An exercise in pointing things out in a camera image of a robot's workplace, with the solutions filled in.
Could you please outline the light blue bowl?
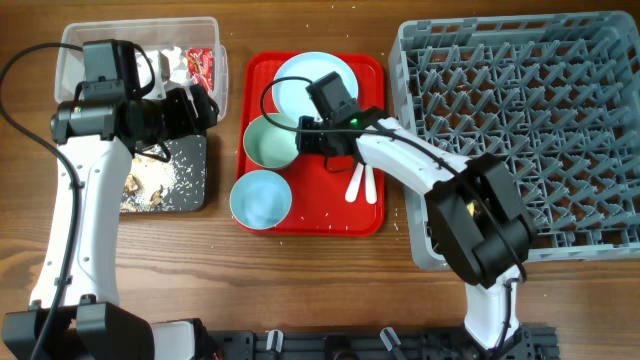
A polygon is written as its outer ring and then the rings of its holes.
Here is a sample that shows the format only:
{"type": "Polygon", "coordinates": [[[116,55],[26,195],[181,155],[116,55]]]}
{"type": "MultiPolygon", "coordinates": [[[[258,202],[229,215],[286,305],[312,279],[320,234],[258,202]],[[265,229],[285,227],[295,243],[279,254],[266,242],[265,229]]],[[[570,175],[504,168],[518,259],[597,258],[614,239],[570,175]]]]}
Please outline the light blue bowl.
{"type": "Polygon", "coordinates": [[[267,230],[279,225],[293,203],[290,186],[270,170],[254,170],[242,175],[232,187],[230,210],[234,218],[251,230],[267,230]]]}

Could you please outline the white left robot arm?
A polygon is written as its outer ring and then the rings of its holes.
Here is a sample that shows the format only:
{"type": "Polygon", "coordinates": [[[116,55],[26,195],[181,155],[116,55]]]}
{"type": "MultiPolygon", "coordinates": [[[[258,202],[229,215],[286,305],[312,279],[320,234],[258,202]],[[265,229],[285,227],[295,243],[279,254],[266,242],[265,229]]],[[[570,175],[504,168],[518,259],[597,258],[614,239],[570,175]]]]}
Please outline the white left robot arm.
{"type": "Polygon", "coordinates": [[[218,105],[201,85],[163,100],[120,80],[80,88],[52,119],[59,180],[46,261],[28,310],[5,315],[4,344],[18,359],[217,358],[201,320],[150,324],[120,307],[115,248],[137,145],[199,134],[218,105]]]}

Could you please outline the green bowl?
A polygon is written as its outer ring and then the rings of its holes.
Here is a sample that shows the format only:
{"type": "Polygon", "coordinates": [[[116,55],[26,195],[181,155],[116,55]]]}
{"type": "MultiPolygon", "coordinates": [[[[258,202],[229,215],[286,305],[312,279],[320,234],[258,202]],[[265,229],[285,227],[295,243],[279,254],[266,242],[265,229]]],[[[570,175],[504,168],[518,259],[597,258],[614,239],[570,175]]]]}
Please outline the green bowl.
{"type": "Polygon", "coordinates": [[[246,155],[266,169],[289,166],[299,155],[296,133],[273,125],[264,116],[250,122],[243,135],[246,155]]]}

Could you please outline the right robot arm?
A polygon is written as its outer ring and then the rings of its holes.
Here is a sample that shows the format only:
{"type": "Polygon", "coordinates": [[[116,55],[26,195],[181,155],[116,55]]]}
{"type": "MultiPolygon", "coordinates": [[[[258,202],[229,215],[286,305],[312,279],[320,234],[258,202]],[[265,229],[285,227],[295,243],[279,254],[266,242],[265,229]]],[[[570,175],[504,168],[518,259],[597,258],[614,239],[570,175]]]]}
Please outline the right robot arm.
{"type": "Polygon", "coordinates": [[[376,107],[341,122],[303,116],[294,128],[302,151],[351,156],[422,196],[431,236],[465,283],[465,330],[493,356],[513,346],[515,290],[537,229],[502,160],[449,153],[376,107]]]}

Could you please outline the white napkin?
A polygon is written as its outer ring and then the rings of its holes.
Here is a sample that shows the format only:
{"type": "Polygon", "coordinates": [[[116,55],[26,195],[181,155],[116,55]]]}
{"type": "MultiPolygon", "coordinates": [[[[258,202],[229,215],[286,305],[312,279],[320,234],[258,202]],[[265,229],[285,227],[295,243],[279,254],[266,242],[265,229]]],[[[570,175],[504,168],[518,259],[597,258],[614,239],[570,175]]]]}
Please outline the white napkin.
{"type": "Polygon", "coordinates": [[[192,84],[185,52],[179,47],[150,50],[146,56],[137,52],[136,62],[141,88],[155,79],[153,88],[143,95],[144,99],[164,99],[168,91],[187,89],[192,84]]]}

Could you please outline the light blue plate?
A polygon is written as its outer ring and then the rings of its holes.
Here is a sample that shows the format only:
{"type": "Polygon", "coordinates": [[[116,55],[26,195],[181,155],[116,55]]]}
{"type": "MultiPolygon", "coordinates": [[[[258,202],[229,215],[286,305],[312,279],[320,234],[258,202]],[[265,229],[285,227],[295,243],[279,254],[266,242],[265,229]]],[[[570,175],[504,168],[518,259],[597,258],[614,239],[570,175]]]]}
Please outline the light blue plate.
{"type": "MultiPolygon", "coordinates": [[[[358,98],[358,82],[353,70],[340,58],[324,52],[305,52],[287,60],[276,72],[275,80],[283,77],[303,77],[316,81],[330,72],[337,72],[349,93],[358,98]]],[[[298,120],[301,116],[316,117],[314,104],[303,80],[286,80],[272,86],[272,99],[279,113],[298,120]]]]}

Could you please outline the red snack wrapper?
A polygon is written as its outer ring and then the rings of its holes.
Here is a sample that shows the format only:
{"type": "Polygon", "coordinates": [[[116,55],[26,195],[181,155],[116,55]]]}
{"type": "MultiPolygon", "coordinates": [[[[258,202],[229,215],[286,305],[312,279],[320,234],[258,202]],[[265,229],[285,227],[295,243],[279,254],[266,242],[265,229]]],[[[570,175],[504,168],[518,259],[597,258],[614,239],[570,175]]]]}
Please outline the red snack wrapper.
{"type": "Polygon", "coordinates": [[[214,58],[210,48],[190,48],[187,51],[189,78],[194,85],[202,85],[210,93],[214,80],[214,58]]]}

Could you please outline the yellow cup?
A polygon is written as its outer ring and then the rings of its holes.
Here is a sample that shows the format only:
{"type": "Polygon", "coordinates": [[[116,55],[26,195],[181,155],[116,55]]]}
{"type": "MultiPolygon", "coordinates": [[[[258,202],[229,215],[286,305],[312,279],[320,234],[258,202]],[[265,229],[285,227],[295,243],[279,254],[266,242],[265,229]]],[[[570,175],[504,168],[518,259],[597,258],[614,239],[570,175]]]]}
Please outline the yellow cup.
{"type": "Polygon", "coordinates": [[[477,207],[478,207],[478,205],[477,205],[477,202],[476,202],[475,200],[470,201],[470,202],[466,205],[466,208],[467,208],[467,210],[468,210],[469,214],[470,214],[472,217],[475,217],[475,216],[477,215],[477,213],[478,213],[477,207]]]}

